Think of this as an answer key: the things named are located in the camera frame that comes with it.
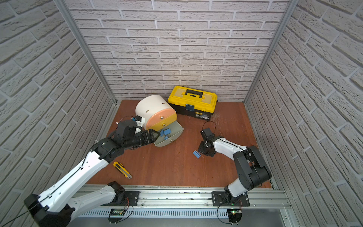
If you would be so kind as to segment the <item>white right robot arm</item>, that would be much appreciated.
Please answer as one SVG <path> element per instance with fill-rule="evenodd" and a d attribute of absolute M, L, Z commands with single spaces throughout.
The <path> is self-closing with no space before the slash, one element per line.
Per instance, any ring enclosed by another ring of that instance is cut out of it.
<path fill-rule="evenodd" d="M 225 187 L 222 203 L 234 204 L 246 192 L 262 185 L 272 178 L 272 173 L 265 159 L 255 146 L 242 146 L 216 137 L 202 141 L 198 152 L 213 157 L 216 153 L 223 154 L 234 161 L 237 179 Z"/>

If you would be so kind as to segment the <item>orange top drawer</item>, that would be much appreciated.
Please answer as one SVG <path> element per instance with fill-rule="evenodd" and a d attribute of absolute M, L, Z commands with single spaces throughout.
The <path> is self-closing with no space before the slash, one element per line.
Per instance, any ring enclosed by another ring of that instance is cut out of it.
<path fill-rule="evenodd" d="M 159 121 L 162 121 L 163 119 L 173 119 L 176 121 L 176 111 L 173 108 L 167 108 L 155 113 L 148 119 L 148 122 L 146 123 L 146 129 L 150 129 L 152 125 L 158 123 Z"/>

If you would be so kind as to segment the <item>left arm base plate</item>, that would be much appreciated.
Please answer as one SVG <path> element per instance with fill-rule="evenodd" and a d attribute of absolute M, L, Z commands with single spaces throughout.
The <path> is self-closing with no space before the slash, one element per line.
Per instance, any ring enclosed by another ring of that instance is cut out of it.
<path fill-rule="evenodd" d="M 128 203 L 137 206 L 140 191 L 125 191 L 123 195 L 116 195 L 111 203 L 103 204 L 103 206 L 126 206 Z"/>

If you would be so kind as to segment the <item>round white drawer cabinet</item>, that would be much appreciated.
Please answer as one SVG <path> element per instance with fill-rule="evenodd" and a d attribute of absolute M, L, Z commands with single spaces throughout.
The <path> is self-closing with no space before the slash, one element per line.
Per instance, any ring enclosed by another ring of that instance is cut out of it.
<path fill-rule="evenodd" d="M 172 108 L 160 95 L 151 95 L 141 100 L 135 109 L 136 116 L 142 118 L 143 128 L 146 129 L 148 119 L 155 113 Z"/>

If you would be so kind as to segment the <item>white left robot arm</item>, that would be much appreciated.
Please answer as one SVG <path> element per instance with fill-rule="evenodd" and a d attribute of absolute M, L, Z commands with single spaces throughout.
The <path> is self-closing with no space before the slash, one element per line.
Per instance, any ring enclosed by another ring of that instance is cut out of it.
<path fill-rule="evenodd" d="M 128 149 L 154 143 L 160 132 L 143 130 L 139 120 L 118 123 L 115 131 L 94 144 L 85 158 L 66 176 L 42 192 L 28 196 L 24 204 L 40 227 L 66 227 L 78 216 L 98 206 L 128 205 L 125 189 L 116 181 L 98 191 L 75 198 L 74 194 L 96 173 Z"/>

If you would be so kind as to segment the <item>grey bottom drawer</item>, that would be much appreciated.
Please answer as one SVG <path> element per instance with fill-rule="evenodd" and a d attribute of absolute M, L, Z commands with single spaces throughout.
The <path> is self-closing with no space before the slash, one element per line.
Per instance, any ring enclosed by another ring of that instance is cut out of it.
<path fill-rule="evenodd" d="M 178 139 L 184 131 L 184 128 L 177 121 L 175 121 L 171 125 L 165 127 L 164 129 L 168 129 L 168 128 L 171 129 L 172 133 L 169 135 L 159 136 L 159 138 L 156 140 L 156 142 L 154 142 L 156 147 L 167 146 L 168 144 L 170 144 L 170 143 L 174 142 L 176 139 Z M 165 136 L 169 137 L 169 139 L 166 141 L 164 140 Z"/>

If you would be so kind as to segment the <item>yellow drawer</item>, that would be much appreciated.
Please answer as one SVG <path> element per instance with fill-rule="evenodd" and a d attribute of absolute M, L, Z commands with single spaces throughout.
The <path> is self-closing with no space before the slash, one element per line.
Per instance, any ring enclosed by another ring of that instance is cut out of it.
<path fill-rule="evenodd" d="M 175 122 L 175 120 L 173 120 L 173 119 L 163 119 L 162 121 L 159 121 L 158 123 L 152 125 L 150 128 L 155 131 L 161 131 L 162 129 L 171 125 L 174 122 Z"/>

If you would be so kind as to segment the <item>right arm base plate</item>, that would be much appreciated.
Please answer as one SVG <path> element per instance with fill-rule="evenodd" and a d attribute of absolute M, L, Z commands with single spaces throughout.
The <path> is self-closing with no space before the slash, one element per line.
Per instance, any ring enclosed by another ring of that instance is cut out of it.
<path fill-rule="evenodd" d="M 211 192 L 213 206 L 234 206 L 234 207 L 249 207 L 249 197 L 247 193 L 243 193 L 238 197 L 233 197 L 228 192 L 213 191 Z"/>

